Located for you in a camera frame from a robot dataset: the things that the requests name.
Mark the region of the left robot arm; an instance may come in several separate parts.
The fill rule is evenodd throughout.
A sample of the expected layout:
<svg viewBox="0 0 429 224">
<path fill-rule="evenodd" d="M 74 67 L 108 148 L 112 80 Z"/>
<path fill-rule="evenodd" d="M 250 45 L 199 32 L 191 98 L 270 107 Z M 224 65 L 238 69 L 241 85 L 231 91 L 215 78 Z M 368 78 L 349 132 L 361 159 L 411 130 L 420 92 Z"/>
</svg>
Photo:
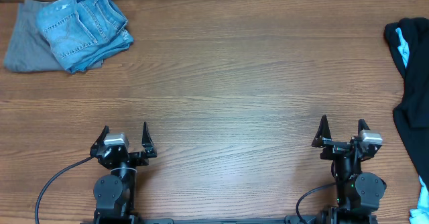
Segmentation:
<svg viewBox="0 0 429 224">
<path fill-rule="evenodd" d="M 94 223 L 143 223 L 134 211 L 137 167 L 147 166 L 158 153 L 150 137 L 147 123 L 143 124 L 140 152 L 129 151 L 124 133 L 111 133 L 105 126 L 90 148 L 90 156 L 110 171 L 100 177 L 93 188 L 96 200 Z"/>
</svg>

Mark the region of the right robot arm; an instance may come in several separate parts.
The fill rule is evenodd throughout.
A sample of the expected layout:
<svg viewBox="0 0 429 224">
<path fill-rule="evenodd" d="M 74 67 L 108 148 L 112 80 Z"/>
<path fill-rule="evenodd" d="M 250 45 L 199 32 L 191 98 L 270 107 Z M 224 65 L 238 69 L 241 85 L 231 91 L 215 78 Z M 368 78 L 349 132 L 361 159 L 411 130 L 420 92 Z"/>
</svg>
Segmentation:
<svg viewBox="0 0 429 224">
<path fill-rule="evenodd" d="M 336 205 L 327 206 L 312 223 L 376 223 L 373 215 L 387 185 L 377 175 L 364 172 L 361 163 L 372 159 L 382 147 L 380 133 L 371 131 L 364 119 L 358 121 L 358 133 L 349 142 L 334 141 L 327 116 L 320 120 L 312 146 L 320 148 L 322 160 L 330 160 L 336 187 Z"/>
</svg>

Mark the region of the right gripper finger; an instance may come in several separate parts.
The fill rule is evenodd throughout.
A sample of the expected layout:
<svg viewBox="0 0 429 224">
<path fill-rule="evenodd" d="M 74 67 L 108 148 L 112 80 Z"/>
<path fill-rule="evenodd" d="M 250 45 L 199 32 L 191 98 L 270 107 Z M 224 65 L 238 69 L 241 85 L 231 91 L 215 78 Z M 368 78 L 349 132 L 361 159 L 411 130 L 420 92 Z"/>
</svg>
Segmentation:
<svg viewBox="0 0 429 224">
<path fill-rule="evenodd" d="M 320 124 L 316 135 L 312 141 L 312 147 L 315 148 L 323 148 L 326 146 L 327 142 L 332 140 L 332 136 L 330 134 L 330 128 L 328 124 L 328 119 L 326 115 L 323 115 L 320 120 Z"/>
<path fill-rule="evenodd" d="M 370 128 L 364 119 L 358 120 L 358 131 L 357 131 L 357 133 L 361 133 L 362 131 L 369 131 L 369 130 L 370 130 Z"/>
</svg>

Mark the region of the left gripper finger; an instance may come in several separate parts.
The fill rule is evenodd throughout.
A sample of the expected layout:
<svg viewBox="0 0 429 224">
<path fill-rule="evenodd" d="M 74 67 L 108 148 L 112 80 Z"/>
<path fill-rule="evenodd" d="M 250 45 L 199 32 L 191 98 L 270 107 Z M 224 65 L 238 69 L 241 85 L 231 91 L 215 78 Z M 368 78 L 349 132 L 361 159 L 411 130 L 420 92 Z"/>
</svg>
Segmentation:
<svg viewBox="0 0 429 224">
<path fill-rule="evenodd" d="M 109 132 L 110 132 L 109 127 L 107 125 L 104 126 L 100 136 L 96 139 L 94 144 L 90 147 L 90 152 L 89 152 L 90 156 L 92 156 L 92 157 L 97 156 L 97 152 L 101 146 L 104 146 L 104 139 Z"/>
<path fill-rule="evenodd" d="M 148 125 L 146 122 L 143 123 L 141 144 L 144 148 L 147 158 L 156 158 L 158 156 L 156 147 L 154 146 L 154 143 L 149 134 Z"/>
</svg>

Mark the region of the black polo shirt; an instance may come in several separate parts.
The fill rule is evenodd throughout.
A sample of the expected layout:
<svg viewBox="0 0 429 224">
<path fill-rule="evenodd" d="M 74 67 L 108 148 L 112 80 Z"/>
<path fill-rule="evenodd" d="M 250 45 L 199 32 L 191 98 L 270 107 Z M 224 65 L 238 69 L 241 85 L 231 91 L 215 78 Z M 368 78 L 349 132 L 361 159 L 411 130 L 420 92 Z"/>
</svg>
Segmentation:
<svg viewBox="0 0 429 224">
<path fill-rule="evenodd" d="M 410 49 L 407 68 L 397 50 L 398 27 Z M 393 120 L 416 172 L 428 184 L 428 19 L 403 18 L 389 23 L 384 38 L 404 80 L 402 101 L 393 109 Z"/>
</svg>

